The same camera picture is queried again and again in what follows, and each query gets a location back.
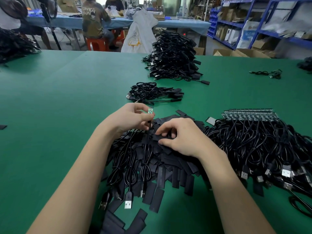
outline hand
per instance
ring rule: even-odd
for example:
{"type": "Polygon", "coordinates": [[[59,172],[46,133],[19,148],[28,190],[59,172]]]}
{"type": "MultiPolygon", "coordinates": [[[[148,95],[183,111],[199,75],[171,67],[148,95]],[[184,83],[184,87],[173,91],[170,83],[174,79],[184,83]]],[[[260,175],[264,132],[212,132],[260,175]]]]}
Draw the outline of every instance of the hand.
{"type": "Polygon", "coordinates": [[[149,107],[142,103],[127,103],[125,106],[109,115],[100,125],[100,128],[110,128],[114,132],[114,139],[123,132],[131,129],[148,130],[149,121],[155,114],[148,114],[149,107]]]}
{"type": "Polygon", "coordinates": [[[173,139],[160,139],[158,143],[181,154],[200,158],[209,149],[220,150],[189,118],[171,119],[162,124],[155,134],[166,136],[170,130],[173,139]]]}

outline black shirt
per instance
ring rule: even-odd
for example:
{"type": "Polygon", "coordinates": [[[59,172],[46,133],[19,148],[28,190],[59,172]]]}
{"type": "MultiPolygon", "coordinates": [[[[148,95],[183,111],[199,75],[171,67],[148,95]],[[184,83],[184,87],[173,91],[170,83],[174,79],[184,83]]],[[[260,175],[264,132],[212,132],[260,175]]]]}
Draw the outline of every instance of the black shirt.
{"type": "Polygon", "coordinates": [[[108,6],[115,6],[117,11],[124,10],[123,3],[121,0],[115,1],[107,0],[105,3],[105,8],[107,8],[108,6]]]}

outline green table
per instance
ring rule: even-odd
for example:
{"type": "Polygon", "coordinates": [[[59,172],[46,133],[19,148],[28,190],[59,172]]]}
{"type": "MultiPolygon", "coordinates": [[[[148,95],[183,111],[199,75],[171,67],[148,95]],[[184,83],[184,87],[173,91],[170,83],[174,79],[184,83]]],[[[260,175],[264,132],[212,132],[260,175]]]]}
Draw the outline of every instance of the green table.
{"type": "MultiPolygon", "coordinates": [[[[130,86],[149,82],[144,54],[43,51],[0,67],[0,233],[25,233],[60,184],[94,128],[127,101],[130,86]]],[[[182,88],[181,102],[154,107],[156,117],[182,110],[197,120],[221,118],[224,110],[273,108],[287,123],[312,136],[312,78],[296,68],[298,61],[199,56],[198,82],[159,80],[158,86],[182,88]],[[282,79],[249,71],[283,70],[282,79]]],[[[92,224],[105,184],[99,187],[92,224]]],[[[265,197],[251,195],[280,234],[307,233],[311,219],[291,207],[288,193],[273,187],[265,197]]],[[[142,233],[222,233],[212,191],[195,177],[194,195],[166,183],[159,213],[135,197],[133,208],[116,215],[126,228],[142,208],[148,212],[142,233]]]]}

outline white box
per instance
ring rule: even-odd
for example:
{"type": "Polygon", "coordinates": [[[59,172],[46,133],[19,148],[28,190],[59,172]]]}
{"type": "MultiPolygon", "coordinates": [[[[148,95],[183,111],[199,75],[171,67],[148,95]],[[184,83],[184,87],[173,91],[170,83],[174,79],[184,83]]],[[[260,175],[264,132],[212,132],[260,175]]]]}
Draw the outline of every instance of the white box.
{"type": "Polygon", "coordinates": [[[231,32],[232,32],[232,29],[228,29],[227,35],[225,35],[224,41],[228,41],[228,39],[229,39],[229,37],[230,37],[230,35],[231,35],[231,32]]]}
{"type": "Polygon", "coordinates": [[[228,39],[229,44],[232,44],[238,41],[238,36],[239,36],[239,30],[232,30],[231,35],[228,39]]]}

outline orange plastic stool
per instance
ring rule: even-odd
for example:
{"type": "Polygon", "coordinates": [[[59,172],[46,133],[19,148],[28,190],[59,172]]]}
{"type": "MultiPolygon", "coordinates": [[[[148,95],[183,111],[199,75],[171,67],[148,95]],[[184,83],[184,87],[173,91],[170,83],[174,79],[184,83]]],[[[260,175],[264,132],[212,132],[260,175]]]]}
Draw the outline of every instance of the orange plastic stool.
{"type": "Polygon", "coordinates": [[[124,30],[122,30],[122,31],[120,31],[120,34],[119,34],[119,36],[117,37],[117,39],[115,40],[115,43],[116,42],[122,42],[122,43],[124,43],[124,40],[125,40],[125,36],[124,36],[124,30]]]}
{"type": "Polygon", "coordinates": [[[101,39],[87,39],[87,47],[89,51],[101,51],[101,52],[109,52],[109,42],[106,38],[101,39]]]}

